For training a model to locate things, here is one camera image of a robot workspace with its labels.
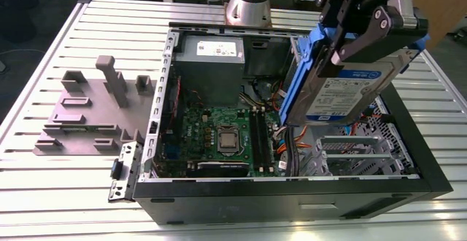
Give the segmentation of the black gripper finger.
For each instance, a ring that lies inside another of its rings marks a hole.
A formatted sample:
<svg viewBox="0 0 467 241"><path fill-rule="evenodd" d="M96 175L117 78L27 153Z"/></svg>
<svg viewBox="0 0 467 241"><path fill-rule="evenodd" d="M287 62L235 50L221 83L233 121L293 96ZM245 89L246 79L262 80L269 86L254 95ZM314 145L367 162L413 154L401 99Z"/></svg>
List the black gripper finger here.
<svg viewBox="0 0 467 241"><path fill-rule="evenodd" d="M403 48L421 48L429 21L413 0L387 0L378 6L342 5L338 25L319 24L325 34L317 55L317 75L337 77L345 63L373 64Z"/></svg>
<svg viewBox="0 0 467 241"><path fill-rule="evenodd" d="M342 21L342 5L343 0L319 0L321 24L338 25Z"/></svg>

